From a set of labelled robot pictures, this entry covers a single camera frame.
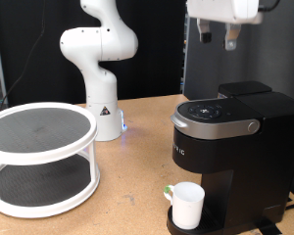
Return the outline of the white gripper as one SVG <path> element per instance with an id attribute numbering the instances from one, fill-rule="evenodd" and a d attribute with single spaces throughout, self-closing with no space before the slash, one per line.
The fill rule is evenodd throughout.
<path id="1" fill-rule="evenodd" d="M 210 43 L 212 34 L 210 22 L 227 23 L 225 25 L 224 49 L 236 49 L 240 24 L 260 24 L 263 15 L 258 12 L 259 0 L 187 0 L 187 11 L 196 18 L 202 43 Z"/>

